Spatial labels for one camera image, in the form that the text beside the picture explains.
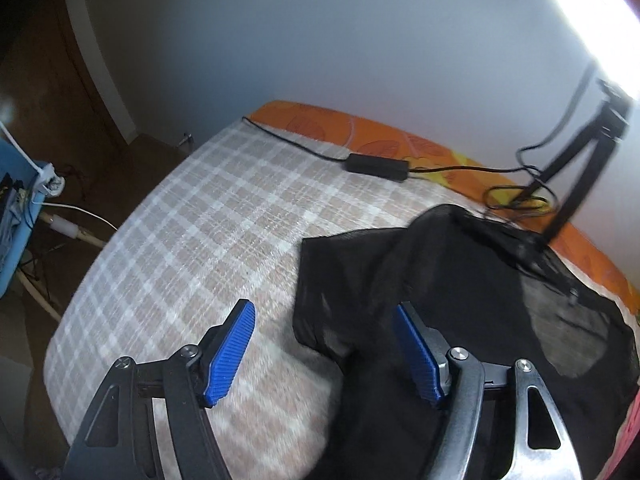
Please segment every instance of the silver bolt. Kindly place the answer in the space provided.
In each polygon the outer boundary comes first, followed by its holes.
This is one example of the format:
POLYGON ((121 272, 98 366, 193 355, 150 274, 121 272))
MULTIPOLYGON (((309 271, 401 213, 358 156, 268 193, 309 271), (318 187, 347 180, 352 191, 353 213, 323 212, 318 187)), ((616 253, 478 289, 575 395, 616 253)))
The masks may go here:
POLYGON ((516 366, 523 372, 530 372, 533 370, 533 366, 526 359, 518 359, 516 361, 516 366))
POLYGON ((118 370, 124 370, 125 368, 129 368, 131 366, 131 357, 118 357, 114 366, 118 370))
POLYGON ((191 359, 192 357, 196 357, 198 355, 198 345, 185 345, 180 348, 180 355, 182 357, 186 357, 187 359, 191 359))
POLYGON ((456 361, 464 361, 467 357, 469 357, 469 352, 466 348, 462 348, 462 346, 453 347, 451 350, 451 357, 453 357, 456 361))

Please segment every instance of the metal screw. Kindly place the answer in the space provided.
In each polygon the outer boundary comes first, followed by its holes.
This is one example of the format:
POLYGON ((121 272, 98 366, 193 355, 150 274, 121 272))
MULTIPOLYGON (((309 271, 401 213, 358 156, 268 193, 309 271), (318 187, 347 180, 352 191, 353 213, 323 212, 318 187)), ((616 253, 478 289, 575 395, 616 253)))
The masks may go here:
POLYGON ((180 348, 180 355, 182 357, 186 357, 187 359, 191 359, 192 357, 196 357, 198 355, 198 345, 185 345, 180 348))
POLYGON ((453 357, 456 361, 464 361, 467 357, 469 357, 469 352, 466 348, 462 348, 462 346, 453 347, 449 350, 451 353, 451 357, 453 357))
POLYGON ((193 136, 185 132, 182 140, 178 142, 178 148, 183 144, 188 144, 190 147, 193 147, 193 136))
POLYGON ((125 368, 129 368, 130 365, 131 365, 131 357, 118 357, 116 359, 116 362, 114 363, 114 366, 118 370, 124 370, 125 368))
POLYGON ((516 361, 516 366, 523 372, 530 372, 533 370, 533 366, 526 359, 518 359, 516 361))

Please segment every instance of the tripod leg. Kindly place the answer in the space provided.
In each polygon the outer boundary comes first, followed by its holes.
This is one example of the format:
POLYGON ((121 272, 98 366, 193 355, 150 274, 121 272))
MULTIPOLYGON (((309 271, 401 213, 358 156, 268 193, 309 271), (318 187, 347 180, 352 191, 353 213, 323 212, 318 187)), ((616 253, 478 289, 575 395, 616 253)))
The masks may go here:
POLYGON ((542 237, 547 244, 558 235, 564 227, 564 224, 566 224, 569 218, 578 210, 580 204, 591 191, 602 170, 604 170, 604 167, 607 165, 617 144, 615 139, 605 136, 604 134, 598 138, 593 153, 591 153, 591 157, 584 167, 581 176, 578 178, 578 181, 575 183, 574 188, 569 192, 561 208, 542 232, 542 237))
MULTIPOLYGON (((562 170, 569 162, 571 162, 584 147, 594 139, 598 133, 599 127, 593 122, 587 124, 577 136, 565 147, 562 152, 540 173, 538 180, 548 182, 556 174, 562 170)), ((522 202, 540 189, 538 180, 532 180, 531 183, 523 189, 511 203, 522 202)))

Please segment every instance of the wooden door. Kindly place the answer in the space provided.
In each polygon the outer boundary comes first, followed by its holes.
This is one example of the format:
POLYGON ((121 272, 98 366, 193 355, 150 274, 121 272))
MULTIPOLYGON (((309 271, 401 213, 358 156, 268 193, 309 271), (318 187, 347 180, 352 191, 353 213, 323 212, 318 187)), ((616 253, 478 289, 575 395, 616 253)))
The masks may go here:
MULTIPOLYGON (((95 89, 71 28, 65 0, 41 0, 0 64, 0 108, 22 148, 84 186, 126 145, 95 89)), ((68 178, 62 200, 80 198, 68 178)))

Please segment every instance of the tripod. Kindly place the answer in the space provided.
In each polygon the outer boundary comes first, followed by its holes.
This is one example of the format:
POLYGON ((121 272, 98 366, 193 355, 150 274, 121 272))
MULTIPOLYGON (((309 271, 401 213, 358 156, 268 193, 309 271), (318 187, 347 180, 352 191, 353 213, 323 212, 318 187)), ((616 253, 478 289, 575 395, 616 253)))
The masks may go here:
POLYGON ((582 201, 600 177, 628 126, 626 117, 631 108, 632 99, 618 87, 610 86, 603 81, 600 82, 600 85, 607 99, 602 104, 599 113, 569 142, 565 149, 556 156, 540 175, 532 180, 511 202, 511 205, 517 206, 519 203, 528 200, 533 193, 542 187, 542 184, 546 184, 562 171, 592 141, 595 143, 591 156, 581 176, 578 177, 574 184, 574 188, 569 192, 549 225, 542 231, 541 241, 545 245, 548 245, 558 236, 564 225, 578 210, 582 201))

